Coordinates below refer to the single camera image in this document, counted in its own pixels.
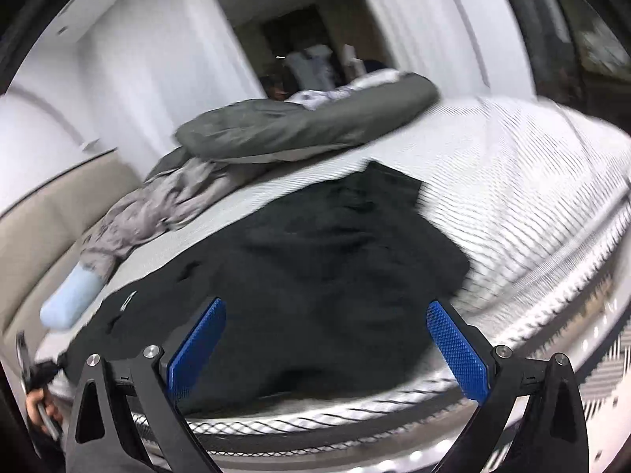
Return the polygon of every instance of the light blue pillow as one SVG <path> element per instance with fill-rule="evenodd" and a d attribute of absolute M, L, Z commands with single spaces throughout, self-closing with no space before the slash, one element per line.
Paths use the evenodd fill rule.
<path fill-rule="evenodd" d="M 81 263 L 43 303 L 40 319 L 46 327 L 70 329 L 105 286 L 105 282 Z"/>

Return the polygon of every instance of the gray blanket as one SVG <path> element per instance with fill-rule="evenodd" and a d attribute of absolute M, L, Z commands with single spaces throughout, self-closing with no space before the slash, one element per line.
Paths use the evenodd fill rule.
<path fill-rule="evenodd" d="M 86 238 L 80 262 L 106 281 L 134 247 L 188 224 L 270 165 L 362 145 L 413 121 L 438 99 L 426 78 L 352 93 L 316 110 L 253 99 L 203 113 L 175 133 L 166 155 Z"/>

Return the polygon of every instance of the beige headboard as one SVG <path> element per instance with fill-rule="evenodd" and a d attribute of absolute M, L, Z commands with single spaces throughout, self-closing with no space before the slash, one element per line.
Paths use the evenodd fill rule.
<path fill-rule="evenodd" d="M 17 368 L 15 335 L 31 354 L 46 335 L 43 302 L 77 264 L 83 237 L 139 186 L 115 152 L 87 160 L 40 186 L 0 216 L 0 355 Z"/>

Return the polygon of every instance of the mattress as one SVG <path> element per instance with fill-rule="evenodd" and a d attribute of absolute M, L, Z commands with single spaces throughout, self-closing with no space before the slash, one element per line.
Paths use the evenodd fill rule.
<path fill-rule="evenodd" d="M 282 166 L 185 228 L 138 248 L 71 330 L 45 337 L 37 359 L 65 350 L 110 293 L 267 202 L 358 171 L 369 159 L 424 182 L 422 215 L 471 260 L 452 304 L 492 344 L 517 348 L 536 335 L 585 287 L 631 222 L 631 139 L 619 129 L 548 101 L 495 97 L 441 102 L 411 125 L 366 146 Z M 431 350 L 408 383 L 387 393 L 286 402 L 261 414 L 192 426 L 207 434 L 327 428 L 378 418 L 454 385 L 442 357 Z M 65 398 L 74 394 L 63 374 L 51 391 Z M 137 420 L 142 423 L 142 416 Z"/>

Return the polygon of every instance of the silver bolt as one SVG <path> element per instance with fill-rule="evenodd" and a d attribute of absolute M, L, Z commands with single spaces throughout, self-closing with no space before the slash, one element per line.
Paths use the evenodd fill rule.
<path fill-rule="evenodd" d="M 508 359 L 512 356 L 512 350 L 506 345 L 498 345 L 495 347 L 495 353 L 502 359 Z"/>
<path fill-rule="evenodd" d="M 157 345 L 149 345 L 146 349 L 143 350 L 143 356 L 151 359 L 157 356 L 160 353 L 160 347 Z"/>
<path fill-rule="evenodd" d="M 568 357 L 565 354 L 561 354 L 561 353 L 555 354 L 554 360 L 561 366 L 566 366 L 566 365 L 569 365 L 570 363 L 570 360 L 568 359 Z"/>
<path fill-rule="evenodd" d="M 96 366 L 99 361 L 101 360 L 101 356 L 99 356 L 98 354 L 92 354 L 88 360 L 86 361 L 88 366 Z"/>

